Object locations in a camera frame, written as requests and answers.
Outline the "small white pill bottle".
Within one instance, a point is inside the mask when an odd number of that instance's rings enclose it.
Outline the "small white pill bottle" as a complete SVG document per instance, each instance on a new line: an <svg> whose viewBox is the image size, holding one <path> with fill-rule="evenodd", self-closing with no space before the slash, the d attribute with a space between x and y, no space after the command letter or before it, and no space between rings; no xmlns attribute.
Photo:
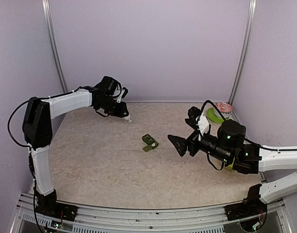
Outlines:
<svg viewBox="0 0 297 233"><path fill-rule="evenodd" d="M125 120L126 120L128 123L130 123L130 122L132 122L132 117L131 117L131 116L127 116L127 117L125 117Z"/></svg>

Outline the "green weekly pill organizer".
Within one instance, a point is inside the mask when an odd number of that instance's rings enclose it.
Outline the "green weekly pill organizer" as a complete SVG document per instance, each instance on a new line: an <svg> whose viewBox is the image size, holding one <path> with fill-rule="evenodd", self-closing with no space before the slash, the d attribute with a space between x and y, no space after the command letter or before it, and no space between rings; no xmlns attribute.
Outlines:
<svg viewBox="0 0 297 233"><path fill-rule="evenodd" d="M154 150L159 146L159 143L149 134L142 136L142 141L146 144L143 147L144 152L148 152L150 150Z"/></svg>

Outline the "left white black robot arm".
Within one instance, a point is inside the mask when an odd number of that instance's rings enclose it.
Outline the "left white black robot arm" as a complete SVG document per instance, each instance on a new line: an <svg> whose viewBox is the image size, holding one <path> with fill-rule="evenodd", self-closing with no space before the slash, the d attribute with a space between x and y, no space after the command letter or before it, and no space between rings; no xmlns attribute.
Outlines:
<svg viewBox="0 0 297 233"><path fill-rule="evenodd" d="M128 92L119 81L104 76L95 86L80 86L68 93L44 98L32 97L23 102L27 106L22 123L25 144L19 143L14 136L10 138L18 146L28 149L29 169L34 180L34 200L37 202L36 212L48 216L63 212L50 177L52 120L74 110L92 107L102 117L118 117L131 122L127 104L123 102Z"/></svg>

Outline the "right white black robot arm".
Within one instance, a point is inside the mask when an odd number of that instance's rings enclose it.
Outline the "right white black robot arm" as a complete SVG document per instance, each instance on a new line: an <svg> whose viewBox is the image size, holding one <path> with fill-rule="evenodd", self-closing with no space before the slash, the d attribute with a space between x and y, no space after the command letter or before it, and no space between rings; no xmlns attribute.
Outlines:
<svg viewBox="0 0 297 233"><path fill-rule="evenodd" d="M194 132L187 138L170 134L167 136L180 156L186 152L195 156L198 151L202 151L207 158L221 161L222 167L231 166L242 174L295 170L276 181L250 187L242 203L227 206L229 213L233 214L239 209L250 216L257 210L264 211L267 204L297 192L297 147L265 147L256 144L245 138L245 126L234 120L224 121L216 136L211 135L211 126L206 118L201 118L199 123L186 119L186 123L194 128Z"/></svg>

